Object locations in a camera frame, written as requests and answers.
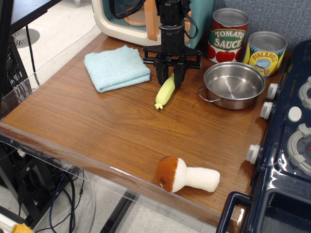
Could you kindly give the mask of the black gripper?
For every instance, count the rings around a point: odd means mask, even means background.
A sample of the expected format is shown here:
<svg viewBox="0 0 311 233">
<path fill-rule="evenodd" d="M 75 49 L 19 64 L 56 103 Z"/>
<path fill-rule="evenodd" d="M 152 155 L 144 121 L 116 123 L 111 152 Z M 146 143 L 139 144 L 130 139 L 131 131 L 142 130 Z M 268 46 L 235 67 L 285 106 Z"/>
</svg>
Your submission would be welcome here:
<svg viewBox="0 0 311 233">
<path fill-rule="evenodd" d="M 201 68 L 201 52 L 185 45 L 185 26 L 159 26 L 161 31 L 161 44 L 157 46 L 144 46 L 143 62 L 155 65 L 158 83 L 163 85 L 168 79 L 168 66 L 174 66 L 175 88 L 179 88 L 185 78 L 187 68 Z"/>
</svg>

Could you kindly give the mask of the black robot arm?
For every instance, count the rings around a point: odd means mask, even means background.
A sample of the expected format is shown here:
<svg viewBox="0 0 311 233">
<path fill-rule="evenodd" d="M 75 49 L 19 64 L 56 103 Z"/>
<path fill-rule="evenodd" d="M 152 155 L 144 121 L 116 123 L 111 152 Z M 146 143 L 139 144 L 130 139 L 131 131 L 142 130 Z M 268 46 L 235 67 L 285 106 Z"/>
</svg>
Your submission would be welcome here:
<svg viewBox="0 0 311 233">
<path fill-rule="evenodd" d="M 189 68 L 201 68 L 200 50 L 189 48 L 184 39 L 194 39 L 198 26 L 188 15 L 190 0 L 156 0 L 157 15 L 160 17 L 159 29 L 161 44 L 144 46 L 143 61 L 155 67 L 157 79 L 163 85 L 168 79 L 169 67 L 173 67 L 175 87 L 179 88 Z"/>
</svg>

